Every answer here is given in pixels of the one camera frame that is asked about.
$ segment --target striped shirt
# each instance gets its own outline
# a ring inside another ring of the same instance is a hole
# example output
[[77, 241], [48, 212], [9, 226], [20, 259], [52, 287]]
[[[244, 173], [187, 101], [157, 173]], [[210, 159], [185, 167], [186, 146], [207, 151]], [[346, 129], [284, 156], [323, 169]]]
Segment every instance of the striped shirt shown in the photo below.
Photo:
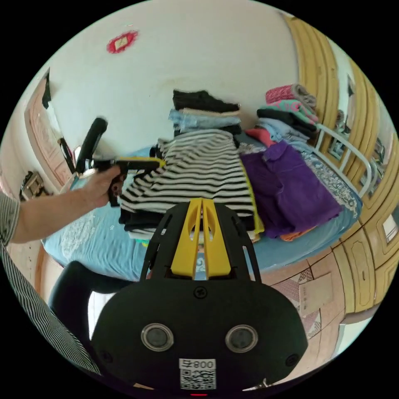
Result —
[[165, 213], [192, 198], [212, 199], [253, 217], [254, 205], [232, 135], [221, 130], [184, 133], [172, 141], [158, 140], [165, 166], [138, 175], [121, 195], [130, 212]]
[[0, 258], [6, 277], [30, 321], [49, 344], [71, 363], [100, 375], [80, 341], [58, 320], [7, 253], [6, 246], [14, 235], [19, 209], [18, 201], [0, 192]]

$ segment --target red paper ornament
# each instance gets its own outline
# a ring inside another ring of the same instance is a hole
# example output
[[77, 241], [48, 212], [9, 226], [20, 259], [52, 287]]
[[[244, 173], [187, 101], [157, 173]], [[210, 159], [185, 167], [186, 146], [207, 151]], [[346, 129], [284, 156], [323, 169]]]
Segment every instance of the red paper ornament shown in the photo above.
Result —
[[110, 40], [107, 44], [107, 51], [111, 54], [119, 54], [130, 47], [137, 39], [138, 32], [131, 30], [129, 32], [122, 33], [118, 37]]

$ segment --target bed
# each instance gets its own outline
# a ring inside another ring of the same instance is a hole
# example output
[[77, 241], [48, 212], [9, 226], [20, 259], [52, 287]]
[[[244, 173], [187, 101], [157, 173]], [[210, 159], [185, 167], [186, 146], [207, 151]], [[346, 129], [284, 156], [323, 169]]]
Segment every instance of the bed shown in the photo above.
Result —
[[[362, 209], [361, 197], [368, 191], [372, 171], [367, 159], [349, 142], [323, 125], [315, 147], [303, 154], [308, 166], [343, 205], [338, 217], [318, 226], [291, 242], [262, 237], [254, 244], [255, 253], [262, 271], [285, 267], [323, 251], [335, 243], [358, 219]], [[331, 163], [319, 150], [325, 134], [342, 141], [349, 148], [339, 168]], [[130, 155], [148, 156], [149, 147]], [[366, 167], [366, 181], [360, 192], [343, 175], [350, 154], [356, 155]], [[129, 184], [132, 175], [125, 184]], [[71, 190], [81, 187], [84, 180], [74, 179]], [[136, 281], [139, 279], [146, 247], [133, 240], [118, 222], [119, 208], [106, 206], [83, 216], [59, 232], [43, 240], [46, 252], [62, 266], [72, 260], [81, 262], [90, 270], [111, 277]], [[197, 280], [205, 279], [204, 254], [197, 258]]]

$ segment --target purple clothing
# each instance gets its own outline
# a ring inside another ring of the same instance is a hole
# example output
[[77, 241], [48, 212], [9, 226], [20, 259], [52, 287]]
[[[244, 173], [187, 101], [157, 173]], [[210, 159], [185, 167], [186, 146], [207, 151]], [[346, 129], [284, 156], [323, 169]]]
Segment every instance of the purple clothing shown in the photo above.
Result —
[[264, 152], [242, 155], [241, 160], [267, 237], [304, 232], [341, 212], [301, 155], [284, 140]]

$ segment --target qr code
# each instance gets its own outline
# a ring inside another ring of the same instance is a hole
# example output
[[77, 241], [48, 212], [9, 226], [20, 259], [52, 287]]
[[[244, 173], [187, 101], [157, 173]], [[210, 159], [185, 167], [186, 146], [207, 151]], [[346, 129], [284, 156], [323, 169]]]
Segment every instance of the qr code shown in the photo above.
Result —
[[182, 389], [216, 389], [216, 370], [180, 370]]

